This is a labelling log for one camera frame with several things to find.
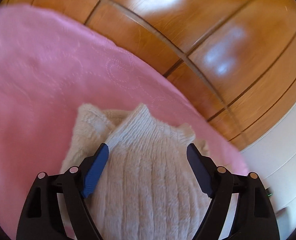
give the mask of blue gripper pad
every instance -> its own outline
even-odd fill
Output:
[[[84,188],[81,194],[87,198],[94,192],[101,173],[103,172],[109,157],[109,148],[106,144],[102,143],[96,153],[84,159],[80,164],[81,171],[87,171],[84,174]]]
[[[217,166],[211,158],[201,155],[193,143],[187,147],[187,159],[201,191],[213,198],[215,192],[211,182]]]

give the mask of white fabric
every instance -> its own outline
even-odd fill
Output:
[[[187,161],[186,149],[192,142],[208,155],[206,142],[194,140],[188,125],[175,128],[160,122],[143,104],[132,112],[100,111],[85,104],[79,108],[61,173],[78,166],[105,142],[109,160],[87,199],[102,237],[189,240],[210,203]],[[69,224],[62,205],[61,211],[64,223]]]

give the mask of pink blanket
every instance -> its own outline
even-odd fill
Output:
[[[12,239],[37,173],[59,172],[82,103],[123,110],[144,103],[170,125],[190,124],[217,165],[248,174],[237,149],[142,60],[51,10],[1,7],[0,225]]]

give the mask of white wall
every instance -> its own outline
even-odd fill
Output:
[[[274,210],[287,207],[293,231],[296,228],[296,103],[242,154],[265,187],[271,187]]]

